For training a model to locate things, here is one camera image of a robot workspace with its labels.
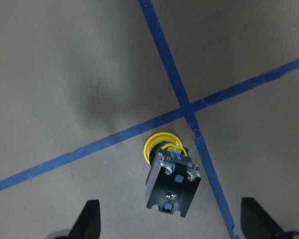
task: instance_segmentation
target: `gray floor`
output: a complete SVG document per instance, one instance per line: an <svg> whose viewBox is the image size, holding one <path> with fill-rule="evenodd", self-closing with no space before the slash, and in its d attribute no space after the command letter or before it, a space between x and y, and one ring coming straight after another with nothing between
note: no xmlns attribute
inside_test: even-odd
<svg viewBox="0 0 299 239"><path fill-rule="evenodd" d="M299 0L153 1L191 101L299 58ZM137 1L0 1L0 180L178 108ZM299 70L196 114L239 226L299 231ZM206 175L186 218L146 209L143 144L179 119L0 192L1 239L51 239L100 199L102 239L229 238Z"/></svg>

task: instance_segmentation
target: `yellow disc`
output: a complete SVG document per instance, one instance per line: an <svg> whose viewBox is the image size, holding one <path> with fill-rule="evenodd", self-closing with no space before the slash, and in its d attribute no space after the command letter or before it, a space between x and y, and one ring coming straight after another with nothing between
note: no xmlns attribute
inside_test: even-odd
<svg viewBox="0 0 299 239"><path fill-rule="evenodd" d="M168 133L168 132L156 133L156 134L152 135L151 137L149 137L144 145L144 150L143 150L144 158L148 164L150 164L149 161L150 161L151 149L155 145L161 143L162 141L167 141L167 142L176 144L177 146L183 147L180 139L176 135L174 135L172 133Z"/></svg>

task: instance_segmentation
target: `blue tape line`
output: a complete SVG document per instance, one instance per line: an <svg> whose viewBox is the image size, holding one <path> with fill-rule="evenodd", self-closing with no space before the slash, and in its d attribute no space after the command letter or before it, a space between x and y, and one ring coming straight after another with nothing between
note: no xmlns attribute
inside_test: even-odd
<svg viewBox="0 0 299 239"><path fill-rule="evenodd" d="M139 2L168 78L176 94L177 100L181 106L187 105L189 104L188 96L186 94L183 82L180 79L175 62L163 34L163 30L156 16L154 7L150 0L139 0Z"/></svg>
<svg viewBox="0 0 299 239"><path fill-rule="evenodd" d="M164 64L165 70L169 77L170 83L174 89L175 95L178 99L180 106L189 105L189 99L184 88L184 85L181 81L179 73L177 71L176 65L174 63L173 57L169 50L168 44L166 42L163 30L158 22L154 7L150 0L139 0L142 11L144 13L145 19L148 23L150 32L153 36L154 42L157 46L158 52L160 54L161 60ZM225 199L225 195L220 186L216 171L213 167L210 155L208 153L205 141L201 135L198 121L193 113L191 107L182 107L182 110L185 115L186 122L190 125L194 135L195 135L195 144L197 150L200 154L201 161L203 163L204 169L206 171L209 183L214 192L218 207L221 211L223 219L225 221L227 230L232 239L238 239L238 236L235 236L232 232L234 227L234 220L230 213L228 204Z"/></svg>
<svg viewBox="0 0 299 239"><path fill-rule="evenodd" d="M197 100L191 104L192 110L194 112L197 112L199 110L205 109L209 106L215 105L219 102L222 102L224 100L237 96L241 93L249 91L255 87L274 81L297 69L299 69L299 59L292 61L286 65L275 68L266 73L263 73L259 76L253 77L249 80L243 81L237 85L234 85L232 87L214 93L201 100Z"/></svg>
<svg viewBox="0 0 299 239"><path fill-rule="evenodd" d="M157 128L166 123L172 122L179 118L183 117L182 110L180 108L170 111L166 114L153 118L146 121L145 123L138 124L136 126L130 127L126 130L120 131L118 133L112 134L106 138L100 139L96 142L83 146L74 152L63 154L59 157L53 158L49 161L46 161L42 164L34 166L28 170L22 171L15 175L12 175L8 178L5 178L0 181L0 191L12 187L16 184L22 183L26 180L29 180L33 177L39 176L43 173L61 167L65 164L83 158L92 153L98 152L104 148L110 147L114 144L122 142L128 138L132 138L136 135L144 133L148 130Z"/></svg>

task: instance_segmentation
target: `black object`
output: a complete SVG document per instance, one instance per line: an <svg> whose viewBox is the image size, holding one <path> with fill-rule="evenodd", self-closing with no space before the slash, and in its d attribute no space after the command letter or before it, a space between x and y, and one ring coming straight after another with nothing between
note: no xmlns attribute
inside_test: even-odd
<svg viewBox="0 0 299 239"><path fill-rule="evenodd" d="M89 200L67 237L56 239L98 239L101 234L99 200Z"/></svg>
<svg viewBox="0 0 299 239"><path fill-rule="evenodd" d="M285 233L254 198L242 198L241 229L246 239L299 239L298 232Z"/></svg>
<svg viewBox="0 0 299 239"><path fill-rule="evenodd" d="M149 154L147 208L156 204L161 212L173 214L179 210L180 216L185 217L200 182L200 174L190 157L161 149L167 143L163 141L154 146Z"/></svg>

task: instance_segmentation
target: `yellow ring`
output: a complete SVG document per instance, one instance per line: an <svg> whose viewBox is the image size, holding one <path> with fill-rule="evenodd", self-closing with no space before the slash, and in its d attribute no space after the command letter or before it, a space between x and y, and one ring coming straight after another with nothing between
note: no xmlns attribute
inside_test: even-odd
<svg viewBox="0 0 299 239"><path fill-rule="evenodd" d="M174 135L172 133L168 133L168 132L156 133L156 134L152 135L151 137L149 137L144 145L144 150L143 150L144 158L148 164L150 164L149 161L150 161L151 149L158 143L161 143L162 141L167 141L167 142L176 144L179 147L183 147L183 144L181 143L180 139L176 135Z"/></svg>

